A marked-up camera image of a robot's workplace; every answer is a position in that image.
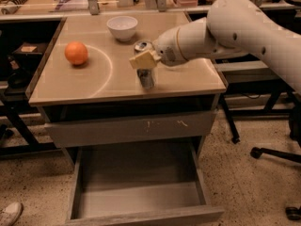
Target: bottle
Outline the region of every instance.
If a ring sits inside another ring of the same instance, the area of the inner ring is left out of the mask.
[[[8,78],[8,85],[13,89],[28,86],[31,80],[31,74],[19,65],[14,56],[8,56],[8,61],[12,69],[12,75]]]

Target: floor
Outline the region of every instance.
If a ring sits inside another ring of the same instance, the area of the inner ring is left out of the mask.
[[[39,115],[23,117],[40,142],[50,141]],[[213,205],[223,206],[222,218],[205,226],[289,226],[286,205],[301,205],[301,165],[263,155],[254,159],[252,147],[300,153],[289,138],[283,118],[237,119],[241,141],[233,144],[223,110],[219,110],[199,159]],[[2,146],[24,144],[18,133]],[[0,160],[0,207],[20,201],[22,216],[15,225],[51,226],[64,223],[72,171],[61,151],[3,157]]]

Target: caster wheel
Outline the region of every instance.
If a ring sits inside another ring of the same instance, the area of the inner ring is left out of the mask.
[[[287,207],[285,209],[286,216],[289,220],[300,220],[301,219],[301,210],[296,207]]]
[[[258,158],[261,157],[262,152],[261,152],[261,149],[260,149],[260,148],[258,148],[258,147],[253,147],[250,154],[251,154],[251,156],[252,156],[253,158],[258,159]]]
[[[5,132],[5,135],[6,135],[7,138],[12,137],[13,134],[14,134],[13,131],[11,131],[11,130],[9,130],[9,129],[7,129],[6,132]]]
[[[238,137],[234,137],[233,139],[232,139],[232,142],[234,143],[234,144],[237,144],[238,142],[240,142],[241,140],[238,138]]]

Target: white sneaker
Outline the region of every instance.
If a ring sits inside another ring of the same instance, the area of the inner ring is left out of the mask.
[[[13,202],[6,208],[0,211],[0,226],[13,225],[20,214],[22,213],[23,206],[20,202]]]

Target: desk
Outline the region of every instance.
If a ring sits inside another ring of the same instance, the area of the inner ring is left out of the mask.
[[[197,59],[159,64],[155,88],[144,90],[128,61],[135,42],[188,20],[182,12],[129,12],[137,33],[122,43],[105,27],[115,15],[68,17],[29,99],[57,147],[79,148],[66,225],[216,220],[223,209],[210,205],[198,156],[226,86],[210,60]],[[70,40],[87,45],[86,66],[63,57]]]

